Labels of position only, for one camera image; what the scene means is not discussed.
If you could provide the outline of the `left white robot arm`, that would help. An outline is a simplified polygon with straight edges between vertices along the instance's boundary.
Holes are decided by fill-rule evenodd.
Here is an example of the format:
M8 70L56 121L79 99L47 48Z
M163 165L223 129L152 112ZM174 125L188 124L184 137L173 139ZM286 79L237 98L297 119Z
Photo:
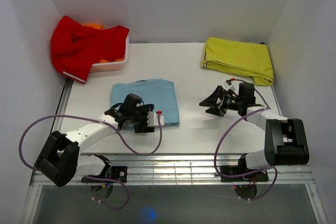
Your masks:
M164 116L154 110L154 104L143 104L141 97L130 93L99 119L88 121L89 124L67 133L52 132L35 161L36 169L58 187L74 177L82 177L85 183L116 179L110 160L102 155L83 156L82 153L108 136L120 136L120 131L129 125L135 133L152 133L164 125Z

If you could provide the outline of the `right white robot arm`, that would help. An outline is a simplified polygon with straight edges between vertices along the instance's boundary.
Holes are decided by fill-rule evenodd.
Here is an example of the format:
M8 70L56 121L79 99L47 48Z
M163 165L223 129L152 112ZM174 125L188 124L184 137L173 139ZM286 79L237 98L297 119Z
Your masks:
M258 104L255 95L260 92L252 83L239 80L236 92L234 81L231 78L217 86L199 105L211 115L223 117L227 111L236 111L240 116L223 134L221 143L239 122L246 121L264 131L264 148L242 155L235 167L215 168L218 175L250 180L256 173L278 165L306 165L310 155L303 121L274 114L267 102Z

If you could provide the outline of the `light blue trousers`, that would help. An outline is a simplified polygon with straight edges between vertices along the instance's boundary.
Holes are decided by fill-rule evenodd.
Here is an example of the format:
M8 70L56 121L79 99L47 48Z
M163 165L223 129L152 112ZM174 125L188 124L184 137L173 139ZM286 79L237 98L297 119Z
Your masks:
M148 79L114 84L110 104L115 105L123 102L130 93L141 97L145 104L154 104L156 111L162 111L165 125L177 126L180 124L174 82L165 79Z

